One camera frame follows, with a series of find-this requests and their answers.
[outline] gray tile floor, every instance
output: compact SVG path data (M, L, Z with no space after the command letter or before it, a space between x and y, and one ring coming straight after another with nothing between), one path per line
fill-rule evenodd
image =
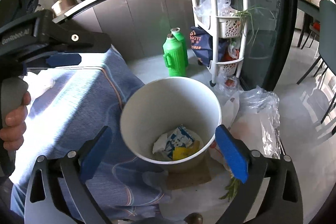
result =
M304 223L318 212L336 182L336 137L331 130L336 124L336 110L332 110L323 124L320 120L328 108L336 86L336 77L330 72L321 77L323 70L312 77L313 72L300 84L297 80L314 62L318 43L311 48L310 40L303 50L296 47L299 32L293 36L292 46L275 88L280 98L280 135L286 153L293 159L303 197ZM197 65L197 59L188 53L190 66L188 77L209 86L211 75L205 67ZM168 77L162 56L142 59L128 63L128 66L145 84ZM182 219L189 213L201 212L204 223L215 223L228 206L219 200L229 180L228 172L217 162L208 160L213 180L207 184L176 190L172 193L174 202L161 204L162 214L170 219ZM248 218L257 212L267 186L263 183L260 194Z

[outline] thermos handle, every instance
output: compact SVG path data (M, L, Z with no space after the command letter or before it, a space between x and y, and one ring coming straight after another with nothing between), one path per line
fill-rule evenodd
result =
M17 109L27 92L28 84L19 77L0 80L0 129L7 127L6 115ZM9 177L15 169L15 151L8 152L0 138L0 181Z
M170 58L169 53L165 53L163 55L163 60L165 60L165 64L166 64L167 68L171 68L172 67L172 62L171 62L171 58Z

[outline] orange stripe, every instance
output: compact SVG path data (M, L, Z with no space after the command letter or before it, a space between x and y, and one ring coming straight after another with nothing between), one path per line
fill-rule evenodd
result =
M109 79L109 77L107 76L107 73L105 71L104 68L102 67L57 67L55 69L98 69L101 70L103 72L103 74L105 75L105 78L107 79L107 81L110 83L110 85L112 86L112 88L114 89L114 92L118 98L118 102L119 102L119 107L120 110L123 110L123 102L121 100L121 96L117 90L117 88L115 87L115 85L113 84L113 82Z

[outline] finger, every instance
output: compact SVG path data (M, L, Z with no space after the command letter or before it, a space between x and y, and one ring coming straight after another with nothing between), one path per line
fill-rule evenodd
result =
M25 105L25 106L29 105L31 100L32 99L31 99L30 93L26 92L22 98L22 105Z
M18 150L21 145L23 144L23 136L21 136L20 139L14 141L14 142L4 142L3 143L3 147L4 149L8 150L8 151L15 151L15 150Z
M26 131L26 123L23 122L16 127L7 127L0 130L0 138L5 142L14 142L21 138Z
M23 123L28 115L26 106L19 106L17 109L9 112L6 115L6 125L9 127L15 127Z

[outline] blue gripper pad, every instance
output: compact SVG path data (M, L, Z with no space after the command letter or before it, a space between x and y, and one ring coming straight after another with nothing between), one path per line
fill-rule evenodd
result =
M112 141L111 128L104 126L93 140L86 141L78 151L80 174L79 180L84 184L95 175L100 162Z
M249 174L248 162L244 153L249 151L248 148L242 141L233 138L224 125L216 128L215 138L233 175L242 183L245 183Z

